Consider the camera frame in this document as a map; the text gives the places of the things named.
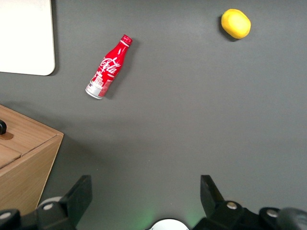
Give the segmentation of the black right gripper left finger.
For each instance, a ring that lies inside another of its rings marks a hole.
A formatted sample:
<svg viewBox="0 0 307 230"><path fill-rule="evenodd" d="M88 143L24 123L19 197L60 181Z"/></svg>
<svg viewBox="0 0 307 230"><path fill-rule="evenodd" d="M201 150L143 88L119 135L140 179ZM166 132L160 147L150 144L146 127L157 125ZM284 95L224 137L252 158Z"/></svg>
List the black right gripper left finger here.
<svg viewBox="0 0 307 230"><path fill-rule="evenodd" d="M43 201L33 212L0 211L2 230L75 230L93 198L92 177L83 175L64 195Z"/></svg>

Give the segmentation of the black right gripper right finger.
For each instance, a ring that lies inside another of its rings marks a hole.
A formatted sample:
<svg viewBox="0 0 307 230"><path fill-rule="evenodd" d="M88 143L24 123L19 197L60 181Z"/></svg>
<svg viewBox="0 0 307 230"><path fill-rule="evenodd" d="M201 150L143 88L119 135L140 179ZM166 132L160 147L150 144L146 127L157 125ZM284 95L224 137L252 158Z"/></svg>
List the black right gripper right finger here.
<svg viewBox="0 0 307 230"><path fill-rule="evenodd" d="M239 203L224 200L213 179L202 175L200 198L206 217L194 230L277 230L278 208L264 207L255 214Z"/></svg>

